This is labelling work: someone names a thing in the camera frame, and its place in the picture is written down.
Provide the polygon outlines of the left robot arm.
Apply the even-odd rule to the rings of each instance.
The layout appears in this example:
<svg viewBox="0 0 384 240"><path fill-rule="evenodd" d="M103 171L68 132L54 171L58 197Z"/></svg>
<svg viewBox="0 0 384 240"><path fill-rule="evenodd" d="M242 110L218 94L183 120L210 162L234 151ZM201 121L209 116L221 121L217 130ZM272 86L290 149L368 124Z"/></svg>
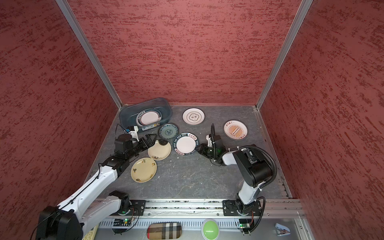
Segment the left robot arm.
<svg viewBox="0 0 384 240"><path fill-rule="evenodd" d="M97 172L70 197L56 207L46 207L32 236L37 240L81 240L91 229L111 214L131 214L129 195L111 192L97 206L94 200L129 167L133 158L155 145L157 135L139 140L122 134L115 140L114 154L99 164Z"/></svg>

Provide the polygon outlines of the white plate orange sunburst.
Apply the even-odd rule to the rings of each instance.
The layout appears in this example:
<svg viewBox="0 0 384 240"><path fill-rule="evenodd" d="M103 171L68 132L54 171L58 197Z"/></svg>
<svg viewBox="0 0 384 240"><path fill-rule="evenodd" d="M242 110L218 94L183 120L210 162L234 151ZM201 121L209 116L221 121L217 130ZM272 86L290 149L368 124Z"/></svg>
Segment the white plate orange sunburst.
<svg viewBox="0 0 384 240"><path fill-rule="evenodd" d="M235 141L243 140L248 135L247 126L238 120L229 120L224 124L225 135Z"/></svg>

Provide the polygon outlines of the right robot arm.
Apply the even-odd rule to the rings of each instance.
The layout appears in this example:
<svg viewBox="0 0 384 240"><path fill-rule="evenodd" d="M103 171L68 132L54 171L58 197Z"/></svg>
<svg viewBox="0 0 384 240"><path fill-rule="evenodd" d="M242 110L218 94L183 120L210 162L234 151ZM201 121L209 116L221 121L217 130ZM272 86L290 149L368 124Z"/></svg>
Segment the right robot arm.
<svg viewBox="0 0 384 240"><path fill-rule="evenodd" d="M196 147L197 152L217 166L236 165L244 179L236 195L235 206L239 214L246 215L256 205L257 196L277 176L277 164L273 157L256 145L228 148L220 136L208 135L206 144Z"/></svg>

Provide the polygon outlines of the white plate green HAO SHI rim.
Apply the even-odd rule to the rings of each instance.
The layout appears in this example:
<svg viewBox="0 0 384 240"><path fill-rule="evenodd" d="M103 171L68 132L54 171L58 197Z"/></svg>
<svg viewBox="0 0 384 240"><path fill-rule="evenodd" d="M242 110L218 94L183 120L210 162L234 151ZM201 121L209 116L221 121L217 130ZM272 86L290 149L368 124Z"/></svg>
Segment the white plate green HAO SHI rim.
<svg viewBox="0 0 384 240"><path fill-rule="evenodd" d="M173 142L174 150L181 156L189 156L196 152L199 145L198 138L192 133L182 133Z"/></svg>

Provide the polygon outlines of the white plate flower outline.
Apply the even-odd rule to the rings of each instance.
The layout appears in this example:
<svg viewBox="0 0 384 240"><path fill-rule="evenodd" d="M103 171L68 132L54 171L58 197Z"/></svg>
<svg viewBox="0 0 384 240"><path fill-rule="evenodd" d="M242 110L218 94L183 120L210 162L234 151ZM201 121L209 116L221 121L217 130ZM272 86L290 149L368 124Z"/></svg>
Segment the white plate flower outline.
<svg viewBox="0 0 384 240"><path fill-rule="evenodd" d="M205 113L198 108L189 108L184 111L182 118L186 124L196 126L205 120Z"/></svg>

